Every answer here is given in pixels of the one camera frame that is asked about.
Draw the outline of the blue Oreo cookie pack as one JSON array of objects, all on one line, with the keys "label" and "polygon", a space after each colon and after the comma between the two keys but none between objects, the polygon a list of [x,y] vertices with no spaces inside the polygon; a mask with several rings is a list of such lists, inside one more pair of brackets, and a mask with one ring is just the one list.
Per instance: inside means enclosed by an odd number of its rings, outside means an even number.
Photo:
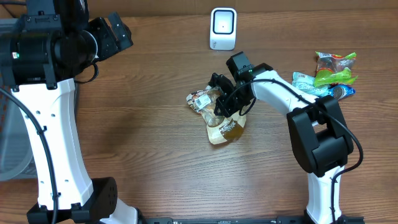
[{"label": "blue Oreo cookie pack", "polygon": [[336,85],[328,90],[328,95],[332,96],[336,100],[342,100],[343,98],[352,96],[356,93],[356,90],[348,85]]}]

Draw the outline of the green clear snack bag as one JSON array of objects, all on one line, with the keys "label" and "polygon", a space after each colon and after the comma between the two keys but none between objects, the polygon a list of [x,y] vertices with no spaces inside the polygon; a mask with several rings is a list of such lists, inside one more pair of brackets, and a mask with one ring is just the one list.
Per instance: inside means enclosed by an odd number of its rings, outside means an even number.
[{"label": "green clear snack bag", "polygon": [[316,52],[317,69],[314,86],[352,85],[358,77],[352,75],[352,67],[356,61],[356,53],[347,56]]}]

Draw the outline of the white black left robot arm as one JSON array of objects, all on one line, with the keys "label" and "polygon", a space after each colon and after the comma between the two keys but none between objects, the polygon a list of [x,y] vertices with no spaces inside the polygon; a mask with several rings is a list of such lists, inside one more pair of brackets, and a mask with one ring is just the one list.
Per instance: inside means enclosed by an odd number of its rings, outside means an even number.
[{"label": "white black left robot arm", "polygon": [[92,179],[75,121],[76,76],[133,45],[118,13],[91,19],[88,3],[26,1],[27,12],[1,34],[1,92],[20,109],[37,171],[29,223],[140,224],[112,177]]}]

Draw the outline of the teal wet wipes pack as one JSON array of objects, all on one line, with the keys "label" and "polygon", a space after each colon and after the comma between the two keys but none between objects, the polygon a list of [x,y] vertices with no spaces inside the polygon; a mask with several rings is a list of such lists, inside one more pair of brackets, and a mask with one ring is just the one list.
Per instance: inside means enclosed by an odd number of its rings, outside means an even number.
[{"label": "teal wet wipes pack", "polygon": [[329,94],[329,85],[315,87],[315,77],[300,72],[294,72],[292,78],[292,85],[305,93],[319,97],[327,96]]}]

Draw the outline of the beige brown snack bag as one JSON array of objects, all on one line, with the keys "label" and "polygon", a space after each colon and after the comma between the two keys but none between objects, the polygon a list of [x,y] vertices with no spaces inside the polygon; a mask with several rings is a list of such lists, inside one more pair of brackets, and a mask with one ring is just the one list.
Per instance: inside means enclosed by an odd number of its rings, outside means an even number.
[{"label": "beige brown snack bag", "polygon": [[207,86],[204,90],[194,91],[186,97],[188,106],[204,119],[212,145],[239,139],[246,124],[246,115],[240,116],[238,112],[229,118],[215,115],[216,100],[220,95],[217,87]]}]

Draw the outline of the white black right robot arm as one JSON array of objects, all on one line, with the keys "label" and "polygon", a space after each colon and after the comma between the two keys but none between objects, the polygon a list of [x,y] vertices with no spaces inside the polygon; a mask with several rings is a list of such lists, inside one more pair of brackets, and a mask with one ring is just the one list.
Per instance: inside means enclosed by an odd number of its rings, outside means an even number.
[{"label": "white black right robot arm", "polygon": [[214,73],[208,83],[221,92],[215,114],[229,118],[259,100],[284,115],[295,159],[308,174],[303,222],[349,223],[340,209],[340,179],[354,146],[337,100],[293,87],[270,65],[253,65],[244,52],[231,56],[226,66],[232,80]]}]

